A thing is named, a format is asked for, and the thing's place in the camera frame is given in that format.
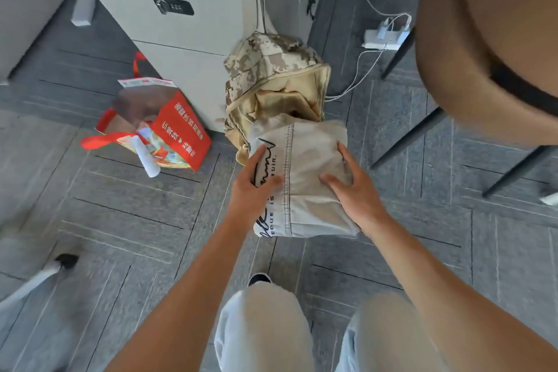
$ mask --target chair leg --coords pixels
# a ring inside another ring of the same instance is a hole
[[[488,190],[483,193],[483,198],[490,198],[494,193],[500,191],[502,188],[510,185],[515,180],[521,178],[526,172],[532,170],[536,165],[541,163],[549,157],[558,146],[539,146],[530,152],[524,160],[515,165],[512,169],[507,171],[502,178],[494,183]]]
[[[409,33],[405,41],[401,44],[399,50],[395,52],[394,57],[389,61],[386,70],[382,72],[382,79],[387,78],[387,76],[391,73],[391,71],[395,68],[395,66],[399,63],[399,61],[403,59],[403,56],[407,54],[407,52],[413,46],[414,43],[415,43],[415,27],[411,29],[411,32]]]
[[[446,117],[446,112],[442,108],[438,107],[434,109],[430,114],[426,116],[421,122],[419,122],[411,131],[405,134],[395,143],[391,148],[385,152],[378,160],[376,160],[371,166],[371,169],[377,169],[383,164],[385,164],[392,157],[397,156],[407,147],[409,147],[417,138],[425,134],[429,129],[435,127]]]

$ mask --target hand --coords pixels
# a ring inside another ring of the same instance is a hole
[[[226,220],[234,227],[240,226],[243,231],[248,231],[254,226],[269,197],[283,186],[283,175],[269,177],[261,187],[252,184],[255,168],[265,151],[266,146],[262,144],[248,159],[233,183]]]
[[[330,174],[321,174],[320,180],[331,188],[346,214],[366,234],[371,227],[388,220],[390,216],[382,205],[368,174],[361,169],[343,143],[338,142],[337,147],[353,173],[353,185],[346,185]]]

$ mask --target camouflage backpack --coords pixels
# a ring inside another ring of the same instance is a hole
[[[230,79],[225,90],[225,135],[246,164],[248,134],[258,119],[288,114],[324,120],[323,106],[331,68],[299,41],[279,34],[253,33],[224,62]]]

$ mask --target power strip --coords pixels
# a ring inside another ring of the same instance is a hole
[[[364,32],[364,43],[362,47],[381,51],[396,51],[401,47],[401,43],[398,43],[398,40],[401,40],[400,36],[404,32],[405,31],[382,31],[382,34],[384,34],[382,38],[382,36],[378,37],[378,30],[366,30]]]

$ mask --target white pants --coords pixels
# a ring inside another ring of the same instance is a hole
[[[295,295],[275,284],[256,283],[231,297],[219,317],[215,351],[222,372],[314,372],[308,321]],[[387,293],[357,309],[336,372],[443,370],[414,306]]]

